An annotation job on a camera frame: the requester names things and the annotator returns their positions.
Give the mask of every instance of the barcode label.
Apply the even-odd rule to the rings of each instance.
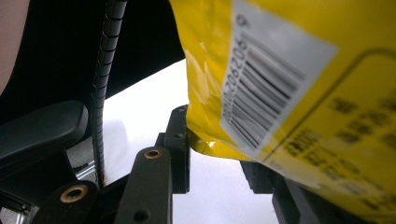
[[[335,46],[278,16],[233,0],[221,127],[255,157],[335,52]]]

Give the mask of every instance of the yellow plastic bag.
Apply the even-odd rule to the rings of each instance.
[[[171,0],[192,147],[396,220],[396,1]]]

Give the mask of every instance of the black cable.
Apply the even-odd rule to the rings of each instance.
[[[126,2],[126,0],[108,0],[107,2],[95,76],[93,77],[90,115],[96,182],[100,189],[106,184],[103,143],[103,109],[106,99],[106,87],[119,39]]]

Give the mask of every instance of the black plastic part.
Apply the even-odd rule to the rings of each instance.
[[[113,223],[120,207],[120,200],[125,191],[129,175],[116,180],[99,191],[98,204],[102,208],[97,223]]]
[[[0,190],[40,207],[54,190],[75,180],[66,152],[62,150],[2,179]]]
[[[74,189],[75,193],[69,192],[67,194],[71,188],[77,188]],[[96,185],[90,181],[79,180],[64,185],[49,196],[46,203],[35,215],[32,223],[95,223],[94,220],[97,217],[97,209],[95,207],[97,191]],[[73,199],[83,195],[84,192],[86,194],[75,202],[61,200],[61,198]]]
[[[92,141],[95,158],[96,179],[99,188],[105,186],[105,160],[103,138],[96,136],[102,131],[103,106],[106,99],[106,83],[113,63],[114,53],[118,42],[118,35],[122,24],[122,17],[126,1],[108,0],[106,5],[105,21],[102,28],[101,44],[96,63],[94,83],[92,88]]]
[[[101,108],[105,105],[105,99],[106,97],[101,97],[101,98],[97,98],[96,96],[92,95],[93,101],[92,101],[92,111],[91,111],[91,115],[97,114],[96,112],[94,112],[94,110],[96,110],[97,108]]]
[[[126,8],[126,1],[111,1],[107,5],[106,15],[113,20],[120,20]]]
[[[281,175],[272,179],[273,205],[280,224],[367,224]]]
[[[245,178],[255,194],[272,194],[274,187],[269,178],[273,171],[254,161],[241,161]]]
[[[6,207],[16,213],[22,213],[25,208],[29,208],[30,204],[24,200],[15,197],[0,190],[0,207]]]
[[[101,77],[101,78],[105,78],[106,80],[108,79],[108,74],[110,73],[110,69],[111,69],[111,64],[101,64],[100,62],[97,62],[96,65],[96,77]]]
[[[114,223],[172,222],[171,156],[166,148],[137,153]]]
[[[100,46],[103,50],[106,50],[106,51],[114,50],[114,49],[116,49],[118,40],[119,40],[118,36],[109,37],[109,36],[103,35],[101,42],[100,42]]]
[[[300,223],[300,212],[295,201],[291,197],[285,179],[280,175],[276,175],[273,184],[276,187],[272,202],[279,224]]]
[[[190,191],[191,150],[188,141],[186,113],[186,105],[172,111],[163,138],[163,145],[172,156],[173,193],[177,194]]]
[[[107,85],[107,81],[108,75],[103,77],[95,76],[93,78],[93,85],[95,88],[103,88]]]
[[[85,106],[67,101],[0,126],[0,180],[73,146],[84,135],[87,122]]]
[[[155,141],[156,147],[164,147],[165,146],[165,133],[159,133],[157,140]]]
[[[120,34],[122,20],[112,20],[110,18],[105,19],[105,24],[103,25],[103,33],[106,36],[118,36]]]
[[[103,130],[100,130],[97,134],[96,134],[98,139],[103,139]]]
[[[111,64],[113,62],[115,50],[104,51],[99,50],[98,61],[100,64]]]

